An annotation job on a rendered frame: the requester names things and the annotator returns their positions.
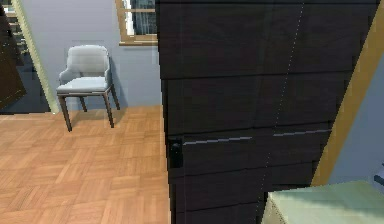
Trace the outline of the wooden framed window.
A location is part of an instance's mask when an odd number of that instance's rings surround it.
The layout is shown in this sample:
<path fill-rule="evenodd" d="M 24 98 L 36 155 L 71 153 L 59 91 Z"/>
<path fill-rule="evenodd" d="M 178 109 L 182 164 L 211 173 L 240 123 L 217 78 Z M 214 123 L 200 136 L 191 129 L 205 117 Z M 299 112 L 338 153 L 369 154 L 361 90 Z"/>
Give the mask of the wooden framed window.
<path fill-rule="evenodd" d="M 156 46 L 155 0 L 115 0 L 120 46 Z"/>

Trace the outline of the small dark blue object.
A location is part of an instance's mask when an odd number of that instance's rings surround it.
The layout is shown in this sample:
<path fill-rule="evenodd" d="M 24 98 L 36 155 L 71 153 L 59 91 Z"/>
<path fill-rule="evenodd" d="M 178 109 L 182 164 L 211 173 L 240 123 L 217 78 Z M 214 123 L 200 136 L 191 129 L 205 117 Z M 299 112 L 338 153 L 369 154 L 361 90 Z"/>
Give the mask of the small dark blue object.
<path fill-rule="evenodd" d="M 374 181 L 381 186 L 384 186 L 384 163 L 378 172 L 374 175 Z"/>

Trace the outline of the dark brown open door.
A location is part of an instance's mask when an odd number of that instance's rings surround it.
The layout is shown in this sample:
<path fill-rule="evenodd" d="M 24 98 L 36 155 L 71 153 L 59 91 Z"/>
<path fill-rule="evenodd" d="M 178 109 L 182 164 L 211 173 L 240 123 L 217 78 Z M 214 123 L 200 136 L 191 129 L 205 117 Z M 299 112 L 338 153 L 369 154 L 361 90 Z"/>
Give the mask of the dark brown open door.
<path fill-rule="evenodd" d="M 21 52 L 0 3 L 0 110 L 26 94 L 18 66 L 23 66 Z"/>

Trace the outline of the dark brown room door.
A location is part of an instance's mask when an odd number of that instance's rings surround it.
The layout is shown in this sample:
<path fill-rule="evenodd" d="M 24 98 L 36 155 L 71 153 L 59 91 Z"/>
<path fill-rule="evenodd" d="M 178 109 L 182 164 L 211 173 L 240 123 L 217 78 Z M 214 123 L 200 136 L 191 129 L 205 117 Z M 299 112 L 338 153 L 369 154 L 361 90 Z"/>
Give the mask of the dark brown room door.
<path fill-rule="evenodd" d="M 381 0 L 155 0 L 170 224 L 311 184 Z"/>

